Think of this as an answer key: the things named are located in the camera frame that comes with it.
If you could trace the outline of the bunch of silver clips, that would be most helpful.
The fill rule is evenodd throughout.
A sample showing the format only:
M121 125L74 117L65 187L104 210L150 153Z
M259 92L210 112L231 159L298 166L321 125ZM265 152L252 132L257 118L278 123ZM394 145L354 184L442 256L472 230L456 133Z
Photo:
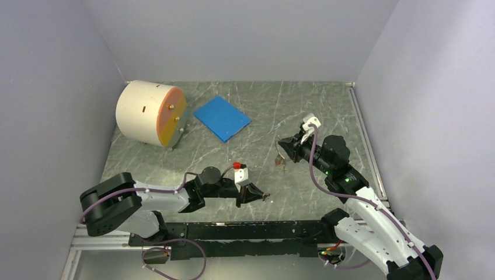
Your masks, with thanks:
M285 167L286 167L286 159L284 156L281 154L278 154L274 160L275 166L276 167L281 167L283 173L285 173Z

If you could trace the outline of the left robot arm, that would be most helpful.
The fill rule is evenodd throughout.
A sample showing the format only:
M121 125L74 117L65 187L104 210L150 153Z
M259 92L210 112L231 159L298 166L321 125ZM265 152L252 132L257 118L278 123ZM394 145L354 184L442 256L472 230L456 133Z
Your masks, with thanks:
M168 233L163 211L195 212L205 207L207 198L232 198L240 207L269 197L251 182L245 164L235 162L227 169L234 170L234 178L208 166L201 173L186 172L178 186L145 184L134 180L129 172L119 173L80 195L80 223L86 226L88 236L119 230L159 245Z

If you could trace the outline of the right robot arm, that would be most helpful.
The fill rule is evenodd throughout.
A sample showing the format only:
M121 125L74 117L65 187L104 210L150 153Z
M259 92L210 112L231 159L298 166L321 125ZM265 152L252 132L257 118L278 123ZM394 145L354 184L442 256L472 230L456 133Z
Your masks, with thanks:
M364 176L350 164L350 150L344 138L329 135L318 145L316 134L306 141L302 136L300 132L277 143L293 162L306 160L316 187L337 197L370 228L363 228L338 208L322 218L322 237L353 246L387 279L438 279L442 251L435 245L426 246L383 204Z

